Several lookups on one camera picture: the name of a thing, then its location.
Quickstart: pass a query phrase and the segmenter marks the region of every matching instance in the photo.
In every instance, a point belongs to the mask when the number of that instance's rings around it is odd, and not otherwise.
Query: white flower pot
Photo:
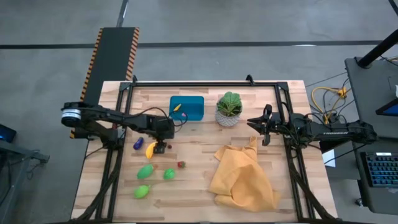
[[[217,123],[219,123],[221,126],[224,126],[224,127],[231,127],[231,126],[234,126],[234,125],[235,125],[236,123],[238,123],[238,121],[239,121],[239,115],[240,115],[240,114],[238,114],[238,115],[236,115],[236,116],[232,116],[232,117],[225,116],[225,115],[221,114],[221,113],[218,111],[217,107],[216,107],[216,121],[217,121]]]

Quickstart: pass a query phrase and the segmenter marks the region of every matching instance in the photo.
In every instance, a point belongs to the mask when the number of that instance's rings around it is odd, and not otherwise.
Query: purple eggplant
[[[142,146],[143,143],[144,143],[144,138],[143,138],[143,137],[140,137],[140,138],[136,141],[136,143],[134,143],[133,148],[134,148],[135,150],[138,150],[138,149],[141,148],[141,146]]]

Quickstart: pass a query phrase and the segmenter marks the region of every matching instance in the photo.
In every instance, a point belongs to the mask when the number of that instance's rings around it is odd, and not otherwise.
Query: blue tray
[[[181,104],[180,109],[173,113],[176,106]],[[205,114],[205,99],[203,96],[172,96],[170,98],[171,118],[174,120],[185,121],[186,117],[182,116],[185,113],[189,121],[200,121]]]

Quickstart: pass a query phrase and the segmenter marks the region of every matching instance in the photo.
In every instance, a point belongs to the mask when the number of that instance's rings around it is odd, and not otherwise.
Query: yellow toy
[[[147,156],[148,159],[152,158],[154,155],[154,148],[156,146],[157,142],[152,142],[148,147],[147,150],[145,151],[145,155]]]

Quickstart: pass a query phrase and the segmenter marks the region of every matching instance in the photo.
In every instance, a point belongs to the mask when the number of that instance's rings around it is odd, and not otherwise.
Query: green fruit
[[[141,168],[138,171],[137,179],[145,179],[145,178],[149,177],[153,173],[153,171],[154,171],[154,166],[152,166],[150,164],[145,165],[143,168]]]
[[[173,169],[167,169],[164,171],[163,178],[165,180],[171,180],[175,177],[175,171]]]
[[[149,193],[150,186],[141,185],[134,191],[135,198],[143,198]]]

